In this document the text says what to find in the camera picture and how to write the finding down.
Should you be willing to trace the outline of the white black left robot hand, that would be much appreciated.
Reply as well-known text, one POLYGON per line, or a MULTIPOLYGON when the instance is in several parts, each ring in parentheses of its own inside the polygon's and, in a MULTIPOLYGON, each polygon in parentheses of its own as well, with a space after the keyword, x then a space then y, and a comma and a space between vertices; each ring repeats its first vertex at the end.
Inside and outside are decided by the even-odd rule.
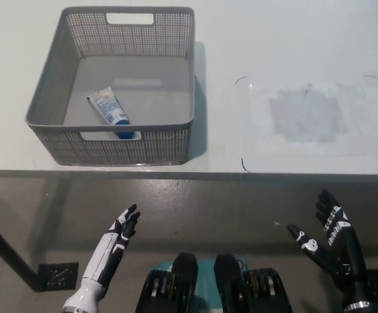
POLYGON ((111 280, 136 233, 140 212, 133 204, 113 222, 98 242, 82 275, 80 287, 64 303, 62 312, 98 312, 111 280))

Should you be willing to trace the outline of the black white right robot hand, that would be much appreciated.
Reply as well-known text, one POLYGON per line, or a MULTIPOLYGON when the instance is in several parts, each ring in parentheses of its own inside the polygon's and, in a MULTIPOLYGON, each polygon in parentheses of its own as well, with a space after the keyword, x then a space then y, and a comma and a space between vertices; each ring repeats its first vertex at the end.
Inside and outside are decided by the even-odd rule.
POLYGON ((289 233, 342 292, 344 312, 378 312, 378 297, 370 284, 356 231, 344 208, 325 188, 318 194, 315 206, 329 247, 320 245, 294 224, 287 226, 289 233))

